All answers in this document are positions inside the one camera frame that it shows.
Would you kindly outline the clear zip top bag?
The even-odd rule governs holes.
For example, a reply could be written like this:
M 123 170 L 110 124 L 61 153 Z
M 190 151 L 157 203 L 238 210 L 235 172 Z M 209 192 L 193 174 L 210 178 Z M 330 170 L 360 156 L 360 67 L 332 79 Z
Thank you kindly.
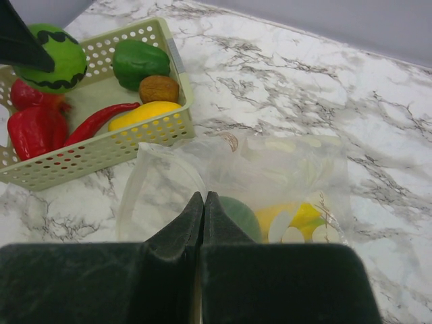
M 256 211 L 310 203 L 331 215 L 344 244 L 352 229 L 346 150 L 335 136 L 220 132 L 171 146 L 142 142 L 117 216 L 117 237 L 146 240 L 193 194 L 228 196 Z

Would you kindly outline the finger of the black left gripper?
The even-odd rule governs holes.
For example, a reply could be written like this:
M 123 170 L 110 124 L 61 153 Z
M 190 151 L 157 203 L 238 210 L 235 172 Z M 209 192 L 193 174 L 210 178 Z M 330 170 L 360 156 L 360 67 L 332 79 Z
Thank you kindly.
M 0 14 L 1 65 L 53 72 L 55 62 L 8 0 L 1 0 Z

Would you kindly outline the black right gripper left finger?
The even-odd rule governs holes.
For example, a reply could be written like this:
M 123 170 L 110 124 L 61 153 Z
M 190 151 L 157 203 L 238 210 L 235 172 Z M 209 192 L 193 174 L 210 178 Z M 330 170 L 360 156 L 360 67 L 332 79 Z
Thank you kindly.
M 1 249 L 2 323 L 198 323 L 204 202 L 142 242 Z

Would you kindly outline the green toy watermelon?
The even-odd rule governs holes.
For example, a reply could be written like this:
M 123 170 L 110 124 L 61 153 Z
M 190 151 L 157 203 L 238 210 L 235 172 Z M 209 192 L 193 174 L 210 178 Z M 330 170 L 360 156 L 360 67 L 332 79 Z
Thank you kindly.
M 83 80 L 87 71 L 86 55 L 79 42 L 60 27 L 31 24 L 29 30 L 54 61 L 52 72 L 14 66 L 16 76 L 41 92 L 64 94 Z

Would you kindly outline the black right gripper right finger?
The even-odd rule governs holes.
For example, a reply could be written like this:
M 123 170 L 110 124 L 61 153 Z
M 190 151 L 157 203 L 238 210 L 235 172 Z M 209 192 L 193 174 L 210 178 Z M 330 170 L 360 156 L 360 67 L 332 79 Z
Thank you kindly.
M 341 244 L 258 244 L 207 195 L 205 323 L 380 323 L 364 265 Z

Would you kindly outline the yellow toy lemon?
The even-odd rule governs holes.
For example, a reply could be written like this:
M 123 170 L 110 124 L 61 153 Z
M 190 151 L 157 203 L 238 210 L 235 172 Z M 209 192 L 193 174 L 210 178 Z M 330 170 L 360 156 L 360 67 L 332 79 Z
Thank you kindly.
M 255 212 L 266 243 L 340 243 L 331 215 L 304 202 L 273 205 Z

